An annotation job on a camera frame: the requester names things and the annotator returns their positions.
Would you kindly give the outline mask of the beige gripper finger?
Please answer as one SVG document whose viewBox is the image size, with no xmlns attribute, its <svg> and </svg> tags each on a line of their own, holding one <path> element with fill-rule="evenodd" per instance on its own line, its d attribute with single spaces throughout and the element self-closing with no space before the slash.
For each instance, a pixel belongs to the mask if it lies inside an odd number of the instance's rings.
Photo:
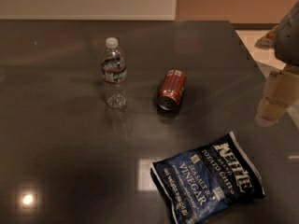
<svg viewBox="0 0 299 224">
<path fill-rule="evenodd" d="M 287 108 L 283 105 L 272 104 L 268 99 L 262 98 L 255 117 L 255 122 L 262 127 L 276 124 L 286 113 Z"/>
<path fill-rule="evenodd" d="M 299 67 L 287 64 L 271 71 L 263 90 L 265 99 L 274 105 L 289 107 L 299 99 Z"/>
</svg>

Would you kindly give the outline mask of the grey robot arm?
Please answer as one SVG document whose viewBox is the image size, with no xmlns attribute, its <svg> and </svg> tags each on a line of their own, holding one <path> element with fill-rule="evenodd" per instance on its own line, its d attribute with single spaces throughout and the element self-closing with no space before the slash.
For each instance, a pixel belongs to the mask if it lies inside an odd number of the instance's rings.
<svg viewBox="0 0 299 224">
<path fill-rule="evenodd" d="M 266 80 L 255 118 L 262 127 L 277 123 L 299 99 L 299 2 L 278 24 L 274 52 L 286 65 L 282 70 L 271 71 Z"/>
</svg>

